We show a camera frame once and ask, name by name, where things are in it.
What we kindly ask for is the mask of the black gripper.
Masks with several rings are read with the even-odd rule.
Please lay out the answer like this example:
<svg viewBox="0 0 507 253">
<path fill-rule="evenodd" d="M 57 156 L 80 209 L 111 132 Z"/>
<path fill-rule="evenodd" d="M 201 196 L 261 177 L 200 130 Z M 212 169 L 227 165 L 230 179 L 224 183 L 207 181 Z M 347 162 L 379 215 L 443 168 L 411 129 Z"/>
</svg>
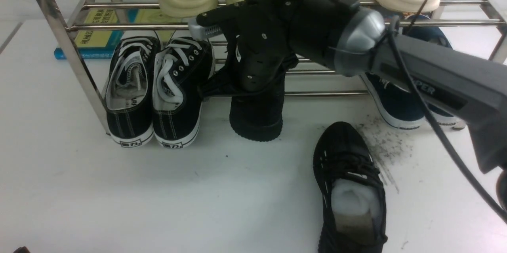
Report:
<svg viewBox="0 0 507 253">
<path fill-rule="evenodd" d="M 335 70 L 340 36 L 360 9 L 359 0 L 243 0 L 200 13 L 188 24 L 192 37 L 224 35 L 229 52 L 200 91 L 266 91 L 297 55 Z"/>
</svg>

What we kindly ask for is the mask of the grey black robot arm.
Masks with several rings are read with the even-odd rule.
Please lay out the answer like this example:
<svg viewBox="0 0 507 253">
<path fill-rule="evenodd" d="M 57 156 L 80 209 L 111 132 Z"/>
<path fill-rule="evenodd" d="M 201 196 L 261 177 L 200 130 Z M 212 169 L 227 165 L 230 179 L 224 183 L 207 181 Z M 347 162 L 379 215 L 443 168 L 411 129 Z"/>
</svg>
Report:
<svg viewBox="0 0 507 253">
<path fill-rule="evenodd" d="M 202 98 L 267 91 L 301 55 L 337 74 L 373 73 L 412 92 L 460 171 L 483 200 L 506 219 L 506 66 L 398 34 L 399 19 L 359 0 L 244 0 L 203 12 L 188 22 L 195 40 L 224 35 L 232 55 L 201 85 Z M 465 121 L 482 173 L 502 168 L 496 202 L 470 173 L 426 103 Z"/>
</svg>

